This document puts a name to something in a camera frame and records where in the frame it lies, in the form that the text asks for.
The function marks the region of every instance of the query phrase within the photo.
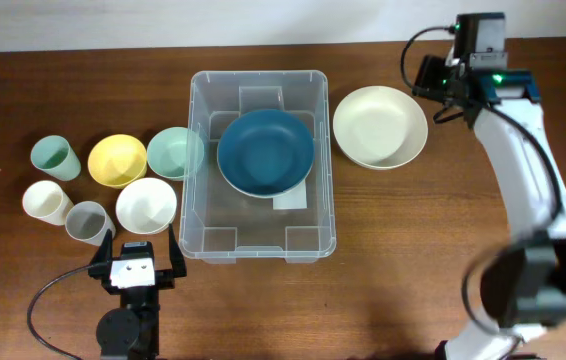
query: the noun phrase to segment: wooden table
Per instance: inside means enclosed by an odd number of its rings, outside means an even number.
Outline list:
[[[119,191],[86,169],[92,146],[126,133],[145,144],[159,130],[187,126],[190,78],[199,70],[319,69],[329,80],[330,110],[351,91],[389,85],[406,91],[403,43],[277,47],[137,49],[0,54],[0,359],[59,358],[29,334],[32,295],[58,274],[86,264],[95,247],[62,227],[27,217],[21,196],[50,179],[29,162],[34,143],[65,136],[84,169],[62,187],[75,202],[94,200],[114,215]],[[412,76],[426,53],[408,56]],[[511,40],[511,67],[527,67],[544,100],[545,123],[566,183],[566,38]],[[428,118],[439,105],[417,100]],[[496,179],[461,121],[430,125],[423,153],[399,169],[356,166],[332,144],[337,249],[311,265],[280,259],[208,265],[188,260],[189,276],[161,293],[161,357],[167,359],[389,358],[431,351],[466,323],[459,285],[481,249],[507,241]],[[175,183],[180,193],[181,184]],[[151,240],[167,267],[167,235]],[[97,359],[96,324],[118,306],[86,275],[52,288],[34,322],[55,345]],[[527,349],[566,359],[566,325]]]

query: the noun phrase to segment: white bowl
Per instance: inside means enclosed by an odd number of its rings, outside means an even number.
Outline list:
[[[427,119],[402,91],[386,86],[358,89],[334,112],[334,136],[355,163],[387,170],[412,161],[425,146]]]
[[[116,217],[130,232],[156,234],[174,220],[176,205],[176,193],[168,183],[156,178],[143,178],[121,191],[116,200]]]

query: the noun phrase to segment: white wall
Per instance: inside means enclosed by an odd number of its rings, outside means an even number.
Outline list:
[[[566,0],[0,0],[0,51],[406,40],[478,11],[566,36]]]

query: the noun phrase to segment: mint green bowl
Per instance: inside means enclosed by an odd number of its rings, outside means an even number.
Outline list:
[[[188,149],[188,139],[192,146]],[[203,141],[194,132],[182,128],[168,128],[156,134],[147,147],[147,162],[150,169],[166,179],[180,181],[188,175],[187,151],[194,151],[195,159],[191,166],[194,171],[199,169],[203,159]]]

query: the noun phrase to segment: plastic storage bin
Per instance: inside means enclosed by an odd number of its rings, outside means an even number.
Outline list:
[[[237,258],[284,258],[311,263],[336,248],[327,78],[319,71],[204,71],[192,78],[188,168],[179,246],[185,256],[214,264]],[[307,207],[278,210],[232,188],[217,164],[218,142],[242,114],[279,109],[297,116],[314,138],[314,164],[305,179]]]

